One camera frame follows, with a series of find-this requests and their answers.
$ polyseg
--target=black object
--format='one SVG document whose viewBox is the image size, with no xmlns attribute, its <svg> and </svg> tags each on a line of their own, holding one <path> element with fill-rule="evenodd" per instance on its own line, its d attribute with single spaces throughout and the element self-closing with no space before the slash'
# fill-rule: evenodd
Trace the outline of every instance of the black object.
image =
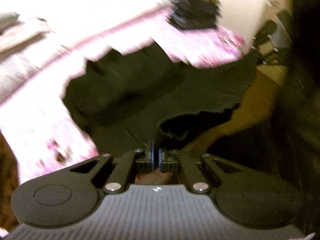
<svg viewBox="0 0 320 240">
<path fill-rule="evenodd" d="M 283 9 L 277 13 L 277 17 L 283 25 L 283 28 L 287 32 L 289 38 L 292 39 L 292 15 L 290 15 L 290 13 L 287 10 Z"/>
<path fill-rule="evenodd" d="M 277 29 L 277 24 L 272 21 L 268 20 L 264 23 L 264 25 L 258 30 L 255 40 L 253 42 L 253 46 L 260 46 L 261 44 L 265 43 L 269 40 L 269 36 L 272 35 Z"/>
<path fill-rule="evenodd" d="M 179 30 L 216 29 L 220 17 L 218 0 L 173 0 L 169 23 Z"/>
<path fill-rule="evenodd" d="M 282 179 L 214 156 L 204 156 L 202 162 L 220 180 L 214 198 L 228 218 L 251 227 L 272 228 L 298 214 L 300 194 Z"/>
<path fill-rule="evenodd" d="M 294 224 L 305 234 L 318 233 L 314 240 L 320 239 L 319 13 L 320 0 L 293 0 L 293 25 L 285 26 L 292 40 L 289 68 L 271 118 L 210 147 L 215 155 L 246 166 L 264 169 L 268 160 L 273 167 L 268 172 L 301 192 L 302 208 Z"/>
<path fill-rule="evenodd" d="M 290 49 L 277 49 L 273 48 L 270 52 L 265 55 L 260 55 L 260 59 L 258 64 L 264 64 L 268 66 L 272 65 L 282 65 L 282 66 L 290 66 L 292 59 L 292 53 Z"/>
<path fill-rule="evenodd" d="M 301 237 L 288 225 L 300 208 L 300 196 L 288 182 L 213 155 L 199 160 L 163 149 L 162 167 L 169 169 L 169 158 L 175 162 L 171 171 L 182 175 L 184 186 L 130 185 L 137 172 L 151 172 L 138 161 L 150 162 L 148 154 L 136 149 L 115 160 L 98 156 L 22 184 L 12 195 L 21 224 L 6 240 L 159 239 L 170 228 L 176 229 L 170 232 L 174 239 L 216 239 L 221 230 L 226 239 L 233 231 L 238 239 Z"/>
<path fill-rule="evenodd" d="M 144 148 L 181 149 L 228 121 L 252 84 L 258 52 L 214 69 L 173 63 L 154 43 L 122 56 L 112 50 L 71 80 L 63 103 L 100 153 L 120 156 Z"/>
</svg>

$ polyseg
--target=pink patterned fabric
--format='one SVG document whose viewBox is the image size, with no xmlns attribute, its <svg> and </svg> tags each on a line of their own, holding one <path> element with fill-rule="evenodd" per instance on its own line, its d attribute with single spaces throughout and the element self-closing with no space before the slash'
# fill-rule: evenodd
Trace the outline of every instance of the pink patterned fabric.
<svg viewBox="0 0 320 240">
<path fill-rule="evenodd" d="M 85 59 L 98 60 L 111 48 L 122 54 L 156 41 L 173 61 L 217 67 L 241 56 L 243 39 L 223 27 L 180 32 L 166 22 L 170 9 L 101 33 L 50 63 L 0 107 L 0 129 L 19 163 L 20 183 L 98 155 L 94 143 L 71 120 L 61 98 L 85 73 Z"/>
</svg>

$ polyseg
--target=black fabric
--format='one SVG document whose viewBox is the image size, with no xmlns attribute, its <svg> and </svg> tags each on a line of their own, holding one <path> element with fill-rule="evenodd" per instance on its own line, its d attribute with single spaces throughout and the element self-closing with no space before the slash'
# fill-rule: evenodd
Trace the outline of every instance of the black fabric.
<svg viewBox="0 0 320 240">
<path fill-rule="evenodd" d="M 273 172 L 272 167 L 279 155 L 268 120 L 234 135 L 219 138 L 207 152 L 269 174 Z"/>
<path fill-rule="evenodd" d="M 173 63 L 156 43 L 126 56 L 113 50 L 88 62 L 63 102 L 100 153 L 121 155 L 151 139 L 179 149 L 230 119 L 255 78 L 257 59 L 252 51 L 215 69 L 196 69 Z"/>
</svg>

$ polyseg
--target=white fabric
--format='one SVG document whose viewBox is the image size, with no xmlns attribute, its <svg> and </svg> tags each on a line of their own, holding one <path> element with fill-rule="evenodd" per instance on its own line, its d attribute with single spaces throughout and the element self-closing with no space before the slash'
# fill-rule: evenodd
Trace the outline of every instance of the white fabric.
<svg viewBox="0 0 320 240">
<path fill-rule="evenodd" d="M 0 54 L 0 104 L 45 65 L 66 53 L 54 33 L 43 34 L 40 40 L 14 49 L 15 53 L 8 50 Z"/>
<path fill-rule="evenodd" d="M 72 48 L 163 5 L 168 0 L 0 0 L 0 11 L 16 12 L 22 21 L 45 19 L 61 45 Z"/>
</svg>

